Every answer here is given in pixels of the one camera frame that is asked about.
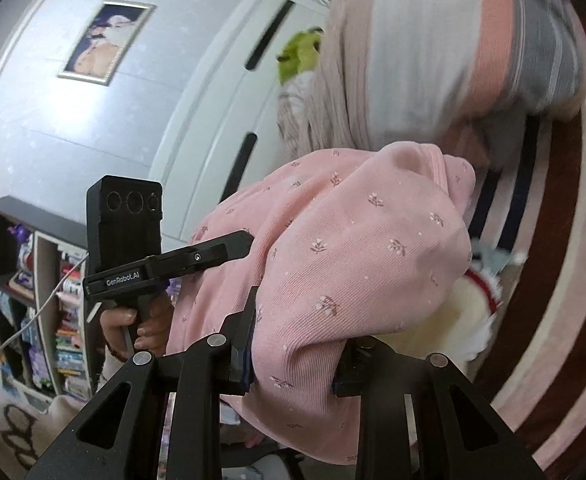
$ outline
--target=white cable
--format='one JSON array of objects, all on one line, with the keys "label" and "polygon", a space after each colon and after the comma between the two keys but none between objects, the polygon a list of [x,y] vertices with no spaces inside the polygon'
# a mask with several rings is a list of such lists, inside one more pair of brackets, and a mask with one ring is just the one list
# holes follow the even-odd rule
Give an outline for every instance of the white cable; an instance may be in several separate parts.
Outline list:
[{"label": "white cable", "polygon": [[35,315],[33,316],[33,318],[28,323],[26,323],[26,325],[24,325],[20,330],[18,330],[15,334],[13,334],[12,336],[10,336],[6,341],[4,341],[4,343],[2,343],[0,345],[0,352],[2,350],[4,350],[10,343],[12,343],[17,338],[19,338],[28,327],[30,327],[33,323],[36,322],[36,320],[38,319],[38,317],[42,315],[42,312],[44,312],[44,309],[48,306],[48,303],[53,299],[53,296],[61,288],[62,284],[65,282],[65,280],[68,278],[68,276],[70,276],[71,273],[75,269],[77,269],[77,267],[79,267],[81,264],[83,264],[86,261],[86,258],[88,258],[88,257],[89,257],[88,253],[84,254],[84,257],[79,262],[77,262],[76,264],[74,264],[73,268],[71,270],[69,270],[64,275],[64,277],[61,280],[59,280],[59,283],[57,283],[57,285],[55,285],[55,288],[51,292],[50,296],[44,302],[44,304],[42,305],[42,307],[35,313]]}]

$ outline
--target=pink garment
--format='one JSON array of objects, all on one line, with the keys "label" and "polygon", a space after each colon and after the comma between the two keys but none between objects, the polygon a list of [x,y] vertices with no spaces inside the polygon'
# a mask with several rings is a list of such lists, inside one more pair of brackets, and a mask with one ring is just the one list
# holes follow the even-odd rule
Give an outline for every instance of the pink garment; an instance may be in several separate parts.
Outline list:
[{"label": "pink garment", "polygon": [[469,265],[462,213],[471,166],[430,144],[322,150],[221,203],[194,241],[239,229],[249,256],[184,278],[168,353],[217,332],[257,294],[256,381],[227,397],[278,442],[324,462],[356,460],[359,399],[330,392],[345,340],[432,314]]}]

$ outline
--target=hand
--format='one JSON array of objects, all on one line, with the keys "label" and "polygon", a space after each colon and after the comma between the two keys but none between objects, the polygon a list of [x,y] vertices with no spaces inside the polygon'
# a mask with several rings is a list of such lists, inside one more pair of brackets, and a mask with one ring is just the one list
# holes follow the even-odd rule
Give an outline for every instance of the hand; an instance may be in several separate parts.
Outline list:
[{"label": "hand", "polygon": [[[172,304],[170,304],[170,299],[165,292],[153,300],[150,314],[151,317],[140,323],[137,329],[135,348],[150,350],[157,357],[161,357],[166,353],[166,343],[169,340],[170,322],[173,314]],[[105,310],[100,317],[100,325],[106,341],[121,356],[130,357],[126,350],[122,328],[132,325],[136,317],[137,310],[125,306]]]}]

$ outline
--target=framed picture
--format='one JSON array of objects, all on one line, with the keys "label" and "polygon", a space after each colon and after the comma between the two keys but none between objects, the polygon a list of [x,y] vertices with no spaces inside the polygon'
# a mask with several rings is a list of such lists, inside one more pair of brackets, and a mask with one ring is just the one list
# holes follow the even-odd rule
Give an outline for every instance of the framed picture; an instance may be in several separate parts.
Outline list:
[{"label": "framed picture", "polygon": [[58,76],[107,85],[155,6],[104,0],[73,44]]}]

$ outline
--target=striped fabric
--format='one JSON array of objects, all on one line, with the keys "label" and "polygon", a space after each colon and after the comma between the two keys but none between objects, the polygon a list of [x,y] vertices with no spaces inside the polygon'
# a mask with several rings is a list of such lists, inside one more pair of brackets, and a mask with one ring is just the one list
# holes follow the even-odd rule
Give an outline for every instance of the striped fabric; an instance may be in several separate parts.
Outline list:
[{"label": "striped fabric", "polygon": [[528,118],[517,156],[478,176],[465,220],[471,237],[528,253],[476,384],[564,479],[586,455],[586,101],[570,123]]}]

